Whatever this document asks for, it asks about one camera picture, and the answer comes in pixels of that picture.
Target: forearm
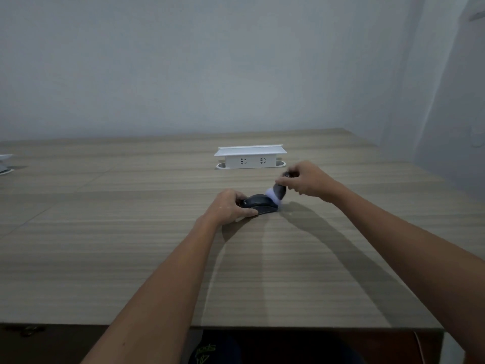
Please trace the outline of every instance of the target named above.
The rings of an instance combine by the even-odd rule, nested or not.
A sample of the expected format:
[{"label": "forearm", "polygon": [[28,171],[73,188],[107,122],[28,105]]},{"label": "forearm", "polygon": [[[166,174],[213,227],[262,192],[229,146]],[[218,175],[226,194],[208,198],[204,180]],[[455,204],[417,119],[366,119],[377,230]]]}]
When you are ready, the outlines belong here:
[{"label": "forearm", "polygon": [[178,363],[218,225],[202,216],[83,361]]},{"label": "forearm", "polygon": [[485,357],[485,262],[346,188],[332,202],[445,329],[477,357]]}]

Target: person's left hand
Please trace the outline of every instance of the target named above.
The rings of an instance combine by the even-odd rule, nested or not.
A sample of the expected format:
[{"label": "person's left hand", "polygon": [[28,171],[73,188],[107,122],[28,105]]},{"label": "person's left hand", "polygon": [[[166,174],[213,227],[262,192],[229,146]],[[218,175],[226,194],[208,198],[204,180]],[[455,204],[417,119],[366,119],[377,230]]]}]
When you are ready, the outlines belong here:
[{"label": "person's left hand", "polygon": [[218,226],[234,222],[239,217],[252,217],[258,211],[250,208],[241,208],[236,200],[244,200],[247,197],[237,190],[224,189],[214,199],[214,202],[207,208],[205,216],[214,220]]}]

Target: table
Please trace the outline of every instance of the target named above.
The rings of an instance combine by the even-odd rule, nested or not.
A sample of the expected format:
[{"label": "table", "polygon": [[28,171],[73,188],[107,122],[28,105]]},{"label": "table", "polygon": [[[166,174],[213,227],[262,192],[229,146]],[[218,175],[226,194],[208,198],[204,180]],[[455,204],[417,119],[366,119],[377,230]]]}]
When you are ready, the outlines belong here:
[{"label": "table", "polygon": [[[342,130],[0,143],[0,321],[109,324],[215,195],[278,168],[215,170],[218,146],[284,144],[360,195],[485,257],[485,204]],[[333,205],[284,207],[217,233],[194,327],[440,324]]]}]

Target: person's left arm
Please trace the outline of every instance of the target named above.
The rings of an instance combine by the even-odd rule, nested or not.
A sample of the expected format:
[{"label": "person's left arm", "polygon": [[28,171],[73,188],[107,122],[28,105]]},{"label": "person's left arm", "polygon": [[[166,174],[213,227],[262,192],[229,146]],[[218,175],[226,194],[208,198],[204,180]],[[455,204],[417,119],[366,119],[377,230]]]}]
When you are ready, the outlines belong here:
[{"label": "person's left arm", "polygon": [[210,246],[217,229],[257,210],[236,205],[246,196],[219,193],[187,237],[139,288],[82,364],[180,361]]}]

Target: hand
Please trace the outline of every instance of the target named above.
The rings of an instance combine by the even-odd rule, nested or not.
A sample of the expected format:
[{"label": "hand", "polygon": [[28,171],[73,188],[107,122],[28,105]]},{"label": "hand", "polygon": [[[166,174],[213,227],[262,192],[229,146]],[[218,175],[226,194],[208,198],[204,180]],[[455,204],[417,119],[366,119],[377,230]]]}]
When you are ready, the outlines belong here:
[{"label": "hand", "polygon": [[318,196],[325,202],[332,202],[335,195],[346,189],[344,185],[333,180],[310,161],[303,161],[290,166],[288,171],[300,173],[300,175],[298,177],[279,177],[276,179],[276,184],[294,189],[300,195]]},{"label": "hand", "polygon": [[244,200],[247,197],[234,189],[222,190],[214,199],[214,202],[207,208],[205,216],[214,220],[218,226],[234,222],[239,217],[252,217],[258,211],[250,208],[241,208],[236,200]]}]

